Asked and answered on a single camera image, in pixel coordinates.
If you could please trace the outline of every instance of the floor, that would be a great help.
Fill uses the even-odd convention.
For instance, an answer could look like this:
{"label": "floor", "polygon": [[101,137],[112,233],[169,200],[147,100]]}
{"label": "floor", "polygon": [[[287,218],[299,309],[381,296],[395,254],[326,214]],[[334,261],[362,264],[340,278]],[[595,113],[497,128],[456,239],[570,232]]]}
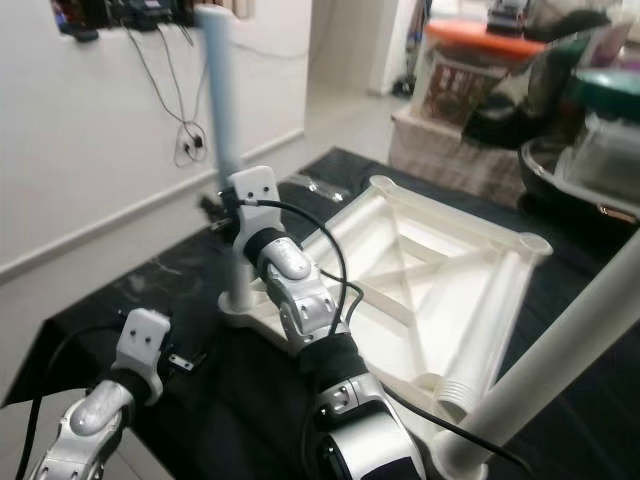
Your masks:
{"label": "floor", "polygon": [[[392,97],[374,97],[358,92],[336,91],[325,85],[309,88],[306,133],[281,148],[265,154],[256,163],[271,165],[279,179],[319,158],[334,146],[387,163],[391,143],[391,113],[405,102]],[[45,399],[29,471],[55,438],[60,416],[82,397],[81,390],[62,392]],[[0,478],[13,478],[18,466],[29,403],[0,411]],[[106,465],[105,479],[164,480],[171,476],[130,432]]]}

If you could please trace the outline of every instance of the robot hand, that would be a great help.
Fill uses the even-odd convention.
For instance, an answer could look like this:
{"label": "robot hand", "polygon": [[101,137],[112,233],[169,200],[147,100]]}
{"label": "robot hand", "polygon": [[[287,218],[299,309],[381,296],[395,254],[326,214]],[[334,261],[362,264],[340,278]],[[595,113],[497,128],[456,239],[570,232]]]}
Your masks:
{"label": "robot hand", "polygon": [[249,261],[267,286],[315,404],[315,466],[323,479],[425,479],[417,447],[378,380],[358,355],[348,325],[332,332],[336,304],[318,266],[284,232],[274,174],[254,167],[229,177],[223,194],[238,234],[238,261]]}
{"label": "robot hand", "polygon": [[107,378],[67,409],[58,437],[29,477],[31,480],[99,480],[136,408],[162,395],[158,359],[169,320],[145,309],[132,310]]}

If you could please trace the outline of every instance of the white wall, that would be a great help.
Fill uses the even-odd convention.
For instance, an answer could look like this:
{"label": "white wall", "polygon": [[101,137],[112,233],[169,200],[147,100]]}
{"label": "white wall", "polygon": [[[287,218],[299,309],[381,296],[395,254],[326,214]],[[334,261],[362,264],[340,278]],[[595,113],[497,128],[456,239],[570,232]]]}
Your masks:
{"label": "white wall", "polygon": [[315,0],[313,81],[385,94],[405,73],[416,0]]}
{"label": "white wall", "polygon": [[[310,0],[261,0],[255,17],[235,26],[245,154],[303,131],[310,11]],[[164,31],[189,116],[199,39],[192,48],[175,28]],[[177,122],[163,113],[125,33],[100,33],[84,45],[60,35],[46,0],[3,5],[0,396],[43,319],[200,228],[193,194],[214,191],[209,163],[173,165]],[[158,34],[134,34],[177,109]],[[207,102],[204,94],[199,120],[211,138]],[[164,216],[154,210],[160,204]]]}

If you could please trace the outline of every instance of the black marble tabletop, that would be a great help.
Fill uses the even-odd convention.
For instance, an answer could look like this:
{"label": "black marble tabletop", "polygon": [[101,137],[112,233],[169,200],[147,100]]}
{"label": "black marble tabletop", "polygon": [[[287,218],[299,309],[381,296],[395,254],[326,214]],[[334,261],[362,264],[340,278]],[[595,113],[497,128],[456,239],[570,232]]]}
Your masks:
{"label": "black marble tabletop", "polygon": [[[578,295],[631,233],[590,235],[596,225],[558,219],[523,203],[520,211],[432,186],[357,155],[335,149],[304,172],[346,188],[350,200],[372,175],[516,231],[544,236],[554,255],[540,266],[503,362],[509,368]],[[283,200],[328,219],[341,208],[302,187],[283,183]],[[314,228],[288,214],[298,240]],[[117,324],[118,311],[146,307],[171,315],[171,348],[199,361],[173,374],[155,406],[134,430],[179,479],[303,478],[299,438],[307,393],[292,360],[246,329],[226,326],[217,308],[229,250],[203,230],[49,319],[34,343],[8,402],[32,397],[51,352],[68,332],[87,324]],[[90,385],[113,360],[117,332],[83,336],[62,355],[49,392]],[[635,328],[536,417],[511,444],[545,479],[640,478],[640,330]],[[493,459],[490,479],[522,478]]]}

